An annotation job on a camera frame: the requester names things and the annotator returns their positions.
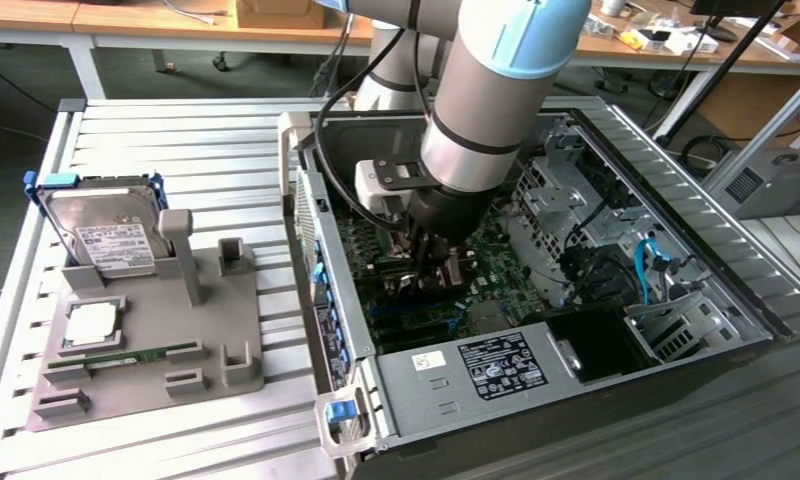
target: light blue cap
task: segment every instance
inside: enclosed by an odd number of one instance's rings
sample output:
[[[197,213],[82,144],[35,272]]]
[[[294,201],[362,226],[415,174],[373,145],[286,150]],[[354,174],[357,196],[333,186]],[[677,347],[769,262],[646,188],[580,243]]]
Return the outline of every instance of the light blue cap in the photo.
[[[569,61],[589,7],[590,0],[465,0],[458,35],[493,72],[545,78]]]
[[[341,12],[349,11],[346,10],[346,0],[314,0],[314,2],[317,2],[323,7],[339,10]]]

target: green circuit board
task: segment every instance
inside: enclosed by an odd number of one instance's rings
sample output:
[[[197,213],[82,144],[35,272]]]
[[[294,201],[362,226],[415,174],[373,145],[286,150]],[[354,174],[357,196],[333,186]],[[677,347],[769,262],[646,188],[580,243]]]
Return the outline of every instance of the green circuit board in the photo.
[[[477,262],[466,290],[421,303],[385,298],[385,272],[390,275],[411,268],[390,233],[358,217],[338,220],[358,299],[379,353],[505,330],[517,326],[528,314],[549,307],[526,279],[526,270],[494,217],[484,220],[465,242]]]

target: warning label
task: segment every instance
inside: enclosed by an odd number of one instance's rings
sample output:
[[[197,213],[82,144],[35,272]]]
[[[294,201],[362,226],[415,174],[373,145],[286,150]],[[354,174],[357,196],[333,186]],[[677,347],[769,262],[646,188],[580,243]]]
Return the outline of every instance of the warning label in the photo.
[[[121,270],[154,264],[141,224],[77,227],[77,234],[98,270]]]
[[[458,353],[484,400],[548,383],[521,333],[460,345]]]

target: motherboard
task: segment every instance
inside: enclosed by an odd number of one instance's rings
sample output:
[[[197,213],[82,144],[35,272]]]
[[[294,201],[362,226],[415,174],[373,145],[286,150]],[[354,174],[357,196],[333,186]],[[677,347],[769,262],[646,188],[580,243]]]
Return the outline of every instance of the motherboard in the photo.
[[[466,288],[423,300],[402,298],[391,288],[413,277],[399,234],[351,214],[338,218],[338,230],[379,354],[505,330],[549,308],[529,281],[530,270],[512,251],[494,210],[465,242]]]

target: metal bracket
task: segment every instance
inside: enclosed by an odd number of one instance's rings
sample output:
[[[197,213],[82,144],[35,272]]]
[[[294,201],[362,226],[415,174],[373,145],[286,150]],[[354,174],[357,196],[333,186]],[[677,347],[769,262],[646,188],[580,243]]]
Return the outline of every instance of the metal bracket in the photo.
[[[387,158],[373,162],[379,186],[387,191],[438,187],[441,184],[429,175],[419,160]]]

